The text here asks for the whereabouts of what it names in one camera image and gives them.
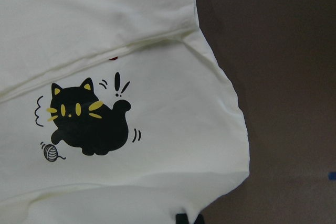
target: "squiggle line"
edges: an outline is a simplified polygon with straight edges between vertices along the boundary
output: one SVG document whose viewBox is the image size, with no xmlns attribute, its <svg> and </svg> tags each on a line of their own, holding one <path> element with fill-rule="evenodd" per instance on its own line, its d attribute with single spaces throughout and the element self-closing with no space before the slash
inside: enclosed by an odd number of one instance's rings
<svg viewBox="0 0 336 224">
<path fill-rule="evenodd" d="M 39 104 L 38 102 L 40 101 L 40 99 L 41 99 L 42 97 L 43 97 L 43 95 L 40 96 L 40 97 L 37 99 L 36 103 L 37 103 L 38 107 L 37 107 L 36 110 L 34 111 L 34 114 L 36 115 L 35 123 L 36 123 L 38 126 L 40 126 L 40 127 L 43 127 L 43 125 L 41 125 L 41 124 L 39 124 L 39 123 L 37 122 L 37 119 L 39 119 L 39 116 L 36 114 L 36 112 L 38 111 L 39 108 L 41 108 L 41 106 L 40 106 L 40 104 Z"/>
</svg>

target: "cat print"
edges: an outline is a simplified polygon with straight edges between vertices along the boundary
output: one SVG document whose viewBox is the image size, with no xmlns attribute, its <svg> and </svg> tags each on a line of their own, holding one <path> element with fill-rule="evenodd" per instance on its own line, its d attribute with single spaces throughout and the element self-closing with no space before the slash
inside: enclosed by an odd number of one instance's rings
<svg viewBox="0 0 336 224">
<path fill-rule="evenodd" d="M 53 83 L 51 92 L 47 111 L 49 121 L 58 128 L 51 136 L 54 145 L 63 140 L 91 156 L 106 155 L 126 143 L 129 130 L 125 114 L 131 109 L 128 101 L 119 100 L 110 109 L 95 95 L 91 78 L 79 87 L 62 88 Z"/>
</svg>

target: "yellow whisker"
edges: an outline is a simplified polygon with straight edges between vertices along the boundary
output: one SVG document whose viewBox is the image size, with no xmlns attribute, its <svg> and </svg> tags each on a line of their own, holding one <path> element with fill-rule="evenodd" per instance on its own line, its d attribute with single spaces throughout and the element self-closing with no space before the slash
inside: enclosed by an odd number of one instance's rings
<svg viewBox="0 0 336 224">
<path fill-rule="evenodd" d="M 48 122 L 55 120 L 57 117 L 58 117 L 57 115 L 52 116 L 51 118 L 48 119 Z"/>
<path fill-rule="evenodd" d="M 55 108 L 47 108 L 47 111 L 50 113 L 56 113 L 57 110 Z"/>
<path fill-rule="evenodd" d="M 90 105 L 89 111 L 99 109 L 102 106 L 103 106 L 103 102 L 102 101 L 94 102 L 93 104 Z"/>
<path fill-rule="evenodd" d="M 99 118 L 101 119 L 102 117 L 100 115 L 94 114 L 94 113 L 89 113 L 90 116 L 92 116 L 93 118 Z"/>
</svg>

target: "yellow inner ear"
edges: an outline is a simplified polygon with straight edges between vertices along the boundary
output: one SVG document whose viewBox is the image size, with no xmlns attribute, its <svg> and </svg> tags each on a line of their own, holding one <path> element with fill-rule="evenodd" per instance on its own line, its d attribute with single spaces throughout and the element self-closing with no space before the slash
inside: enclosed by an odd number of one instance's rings
<svg viewBox="0 0 336 224">
<path fill-rule="evenodd" d="M 54 94 L 55 94 L 55 95 L 59 94 L 59 92 L 61 92 L 60 89 L 58 89 L 58 88 L 55 88 L 55 89 L 54 89 Z"/>
<path fill-rule="evenodd" d="M 91 90 L 91 86 L 88 83 L 84 85 L 84 88 L 87 89 L 87 90 Z"/>
</svg>

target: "cat ear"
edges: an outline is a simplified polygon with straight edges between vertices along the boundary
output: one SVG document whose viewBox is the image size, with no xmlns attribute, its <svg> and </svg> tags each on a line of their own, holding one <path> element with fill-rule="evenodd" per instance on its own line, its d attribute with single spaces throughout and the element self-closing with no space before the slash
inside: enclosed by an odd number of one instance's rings
<svg viewBox="0 0 336 224">
<path fill-rule="evenodd" d="M 93 92 L 93 83 L 92 83 L 91 78 L 86 78 L 85 81 L 80 86 L 84 89 L 87 89 Z"/>
<path fill-rule="evenodd" d="M 51 92 L 53 94 L 52 96 L 58 95 L 61 91 L 62 91 L 62 88 L 56 83 L 53 83 L 51 85 Z"/>
</svg>

